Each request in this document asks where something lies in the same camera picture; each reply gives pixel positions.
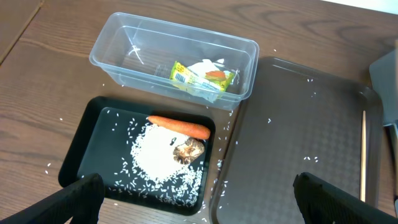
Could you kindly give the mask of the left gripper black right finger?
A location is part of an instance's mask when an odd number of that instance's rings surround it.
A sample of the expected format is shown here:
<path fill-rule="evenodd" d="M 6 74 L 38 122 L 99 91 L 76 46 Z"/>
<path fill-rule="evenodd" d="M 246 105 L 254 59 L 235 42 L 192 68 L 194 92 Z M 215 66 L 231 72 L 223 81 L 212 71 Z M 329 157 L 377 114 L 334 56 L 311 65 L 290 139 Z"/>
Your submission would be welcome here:
<path fill-rule="evenodd" d="M 293 187 L 306 224 L 397 224 L 397 218 L 311 173 L 297 175 Z"/>

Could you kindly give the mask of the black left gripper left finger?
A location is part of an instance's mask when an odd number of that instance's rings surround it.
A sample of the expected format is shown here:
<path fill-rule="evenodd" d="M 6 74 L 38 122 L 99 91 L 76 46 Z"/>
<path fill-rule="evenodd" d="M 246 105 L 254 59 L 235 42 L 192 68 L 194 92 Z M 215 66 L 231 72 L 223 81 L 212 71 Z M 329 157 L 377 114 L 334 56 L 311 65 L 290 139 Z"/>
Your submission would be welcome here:
<path fill-rule="evenodd" d="M 99 174 L 90 174 L 55 192 L 1 223 L 97 224 L 105 187 Z"/>

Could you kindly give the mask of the wooden chopstick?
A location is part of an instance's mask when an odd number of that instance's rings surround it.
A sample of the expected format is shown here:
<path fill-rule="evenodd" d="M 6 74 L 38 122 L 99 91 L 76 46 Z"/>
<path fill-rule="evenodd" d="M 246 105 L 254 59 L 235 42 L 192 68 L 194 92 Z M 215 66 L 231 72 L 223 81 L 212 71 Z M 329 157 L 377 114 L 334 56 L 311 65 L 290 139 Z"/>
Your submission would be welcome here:
<path fill-rule="evenodd" d="M 361 185 L 360 185 L 360 200 L 366 201 L 366 163 L 367 163 L 367 149 L 366 149 L 366 112 L 362 113 L 361 123 Z"/>

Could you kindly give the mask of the brown noodle cake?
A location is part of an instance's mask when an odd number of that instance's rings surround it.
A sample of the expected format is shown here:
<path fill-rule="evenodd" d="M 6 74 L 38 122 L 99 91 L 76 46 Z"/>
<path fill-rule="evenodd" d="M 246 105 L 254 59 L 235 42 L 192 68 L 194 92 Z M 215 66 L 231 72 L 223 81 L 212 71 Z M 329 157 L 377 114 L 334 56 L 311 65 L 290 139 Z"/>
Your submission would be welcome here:
<path fill-rule="evenodd" d="M 183 144 L 173 150 L 173 159 L 181 165 L 189 165 L 205 151 L 202 142 L 195 138 L 188 138 Z"/>

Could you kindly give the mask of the orange carrot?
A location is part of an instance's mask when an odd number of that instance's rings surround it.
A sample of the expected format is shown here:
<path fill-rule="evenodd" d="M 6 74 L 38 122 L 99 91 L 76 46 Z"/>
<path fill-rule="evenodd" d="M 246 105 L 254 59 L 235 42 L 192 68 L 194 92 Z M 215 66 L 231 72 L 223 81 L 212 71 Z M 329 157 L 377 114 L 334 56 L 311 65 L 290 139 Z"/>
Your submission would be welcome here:
<path fill-rule="evenodd" d="M 207 127 L 200 124 L 153 115 L 148 116 L 147 119 L 153 124 L 196 139 L 206 140 L 211 134 L 211 131 Z"/>

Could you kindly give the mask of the yellow foil snack wrapper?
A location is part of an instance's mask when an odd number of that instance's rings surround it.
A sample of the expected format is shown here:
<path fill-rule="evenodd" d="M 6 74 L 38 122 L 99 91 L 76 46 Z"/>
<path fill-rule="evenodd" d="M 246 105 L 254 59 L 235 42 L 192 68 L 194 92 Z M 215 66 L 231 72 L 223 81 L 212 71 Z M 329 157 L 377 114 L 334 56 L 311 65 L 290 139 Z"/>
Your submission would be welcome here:
<path fill-rule="evenodd" d="M 236 76 L 236 72 L 230 70 L 222 70 L 222 68 L 224 67 L 222 63 L 213 62 L 216 67 L 218 67 L 221 71 L 225 73 L 225 80 L 209 80 L 203 77 L 199 77 L 188 69 L 189 66 L 186 67 L 178 61 L 175 61 L 171 69 L 169 79 L 184 84 L 199 86 L 209 90 L 226 91 L 230 84 L 233 82 Z"/>

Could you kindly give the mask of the grey dishwasher rack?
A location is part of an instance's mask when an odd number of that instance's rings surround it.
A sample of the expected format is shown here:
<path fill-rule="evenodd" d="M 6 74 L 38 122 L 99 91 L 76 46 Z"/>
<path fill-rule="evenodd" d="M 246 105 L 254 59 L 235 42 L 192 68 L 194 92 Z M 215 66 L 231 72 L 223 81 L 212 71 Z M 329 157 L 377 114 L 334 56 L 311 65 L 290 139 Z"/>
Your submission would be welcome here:
<path fill-rule="evenodd" d="M 369 74 L 382 101 L 383 125 L 392 125 L 397 122 L 397 50 L 370 64 Z"/>

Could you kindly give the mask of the spilled white rice pile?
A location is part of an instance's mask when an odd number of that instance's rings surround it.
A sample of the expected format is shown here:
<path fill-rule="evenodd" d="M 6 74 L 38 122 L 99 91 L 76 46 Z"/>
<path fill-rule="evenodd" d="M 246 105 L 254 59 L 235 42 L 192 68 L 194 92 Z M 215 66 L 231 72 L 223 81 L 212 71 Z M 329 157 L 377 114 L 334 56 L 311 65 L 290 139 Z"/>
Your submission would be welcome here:
<path fill-rule="evenodd" d="M 140 113 L 107 110 L 102 140 L 115 156 L 108 167 L 112 193 L 150 199 L 176 207 L 194 207 L 204 174 L 205 152 L 189 165 L 174 161 L 173 150 L 190 136 L 151 123 Z M 196 139 L 205 146 L 205 141 Z"/>

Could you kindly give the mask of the dark brown serving tray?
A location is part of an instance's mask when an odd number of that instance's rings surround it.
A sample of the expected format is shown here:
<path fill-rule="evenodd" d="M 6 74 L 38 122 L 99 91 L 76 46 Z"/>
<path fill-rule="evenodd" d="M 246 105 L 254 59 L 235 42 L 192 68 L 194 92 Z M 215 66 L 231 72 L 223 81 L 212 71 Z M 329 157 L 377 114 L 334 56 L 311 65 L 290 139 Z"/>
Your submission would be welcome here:
<path fill-rule="evenodd" d="M 382 103 L 358 82 L 275 57 L 262 58 L 239 111 L 210 204 L 212 223 L 302 223 L 293 182 L 309 172 L 378 203 Z"/>

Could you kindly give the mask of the clear plastic bin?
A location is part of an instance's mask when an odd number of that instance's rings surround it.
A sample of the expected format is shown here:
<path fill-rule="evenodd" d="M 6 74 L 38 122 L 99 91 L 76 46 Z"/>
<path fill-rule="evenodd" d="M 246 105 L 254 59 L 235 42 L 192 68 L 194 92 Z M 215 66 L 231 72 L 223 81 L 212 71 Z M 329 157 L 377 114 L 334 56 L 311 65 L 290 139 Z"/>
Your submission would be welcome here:
<path fill-rule="evenodd" d="M 252 92 L 259 58 L 249 39 L 123 12 L 108 18 L 89 56 L 116 83 L 222 110 L 235 109 Z M 203 59 L 236 72 L 226 91 L 169 79 L 175 61 L 188 67 Z"/>

